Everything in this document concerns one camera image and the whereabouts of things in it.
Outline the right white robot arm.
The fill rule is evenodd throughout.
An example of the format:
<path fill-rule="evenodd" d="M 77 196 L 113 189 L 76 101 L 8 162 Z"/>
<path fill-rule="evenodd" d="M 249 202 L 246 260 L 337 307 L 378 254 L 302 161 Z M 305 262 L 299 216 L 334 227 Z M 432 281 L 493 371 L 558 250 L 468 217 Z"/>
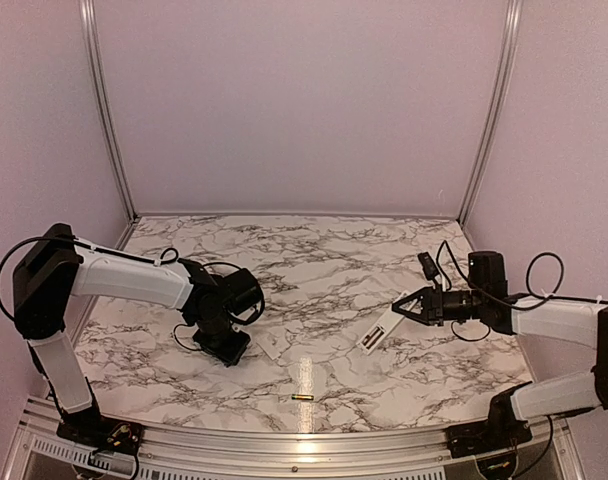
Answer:
<path fill-rule="evenodd" d="M 468 256 L 465 290 L 446 291 L 437 281 L 441 271 L 431 256 L 418 256 L 431 286 L 396 300 L 391 309 L 426 326 L 477 320 L 491 331 L 508 336 L 537 336 L 594 349 L 596 360 L 586 372 L 527 383 L 496 395 L 479 438 L 499 448 L 513 437 L 518 422 L 557 414 L 608 410 L 608 302 L 555 294 L 511 295 L 503 256 L 475 251 Z"/>

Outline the white remote control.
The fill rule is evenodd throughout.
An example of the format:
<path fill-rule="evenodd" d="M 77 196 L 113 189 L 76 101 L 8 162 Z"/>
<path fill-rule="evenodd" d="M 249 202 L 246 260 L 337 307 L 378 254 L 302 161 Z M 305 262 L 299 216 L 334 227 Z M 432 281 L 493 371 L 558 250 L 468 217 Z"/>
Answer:
<path fill-rule="evenodd" d="M 362 335 L 356 346 L 365 355 L 370 356 L 405 319 L 405 315 L 395 313 L 392 306 L 388 306 L 375 323 Z"/>

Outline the white battery cover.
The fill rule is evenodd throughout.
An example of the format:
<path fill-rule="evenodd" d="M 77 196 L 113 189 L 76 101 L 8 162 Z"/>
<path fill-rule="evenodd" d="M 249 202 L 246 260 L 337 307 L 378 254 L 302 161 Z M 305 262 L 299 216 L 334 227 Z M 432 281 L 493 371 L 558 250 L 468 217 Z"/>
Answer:
<path fill-rule="evenodd" d="M 266 339 L 256 339 L 255 343 L 271 360 L 275 361 L 281 356 L 280 350 L 270 341 Z"/>

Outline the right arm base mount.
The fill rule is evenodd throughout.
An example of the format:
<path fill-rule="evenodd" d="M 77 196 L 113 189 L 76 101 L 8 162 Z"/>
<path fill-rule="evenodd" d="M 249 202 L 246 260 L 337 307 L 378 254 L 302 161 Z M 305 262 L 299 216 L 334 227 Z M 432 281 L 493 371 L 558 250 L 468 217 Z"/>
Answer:
<path fill-rule="evenodd" d="M 529 382 L 494 395 L 486 419 L 448 427 L 446 439 L 451 457 L 485 454 L 531 441 L 528 422 L 516 418 L 511 404 L 511 395 L 527 385 Z"/>

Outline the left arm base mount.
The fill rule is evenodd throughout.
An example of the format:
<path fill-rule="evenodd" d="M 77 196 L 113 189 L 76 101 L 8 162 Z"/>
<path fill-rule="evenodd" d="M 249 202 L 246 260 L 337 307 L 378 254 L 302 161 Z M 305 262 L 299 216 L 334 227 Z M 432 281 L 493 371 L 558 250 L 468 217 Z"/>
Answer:
<path fill-rule="evenodd" d="M 60 414 L 57 436 L 98 452 L 117 452 L 136 456 L 139 453 L 144 427 L 134 421 L 108 417 L 101 413 L 95 394 L 87 385 L 91 405 L 79 412 L 70 413 L 60 406 L 59 398 L 51 390 L 56 409 Z"/>

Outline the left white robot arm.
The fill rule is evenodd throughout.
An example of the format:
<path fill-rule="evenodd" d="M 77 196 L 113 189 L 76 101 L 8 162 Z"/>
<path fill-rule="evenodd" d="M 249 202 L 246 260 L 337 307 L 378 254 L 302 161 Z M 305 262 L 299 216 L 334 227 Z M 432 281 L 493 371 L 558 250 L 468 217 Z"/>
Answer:
<path fill-rule="evenodd" d="M 250 342 L 242 329 L 265 309 L 262 288 L 246 268 L 221 275 L 180 256 L 128 254 L 80 239 L 63 223 L 23 244 L 29 250 L 13 270 L 13 309 L 7 315 L 59 408 L 72 415 L 73 431 L 90 445 L 103 444 L 111 430 L 65 332 L 71 297 L 111 297 L 176 310 L 186 325 L 196 327 L 199 348 L 225 366 L 239 362 Z"/>

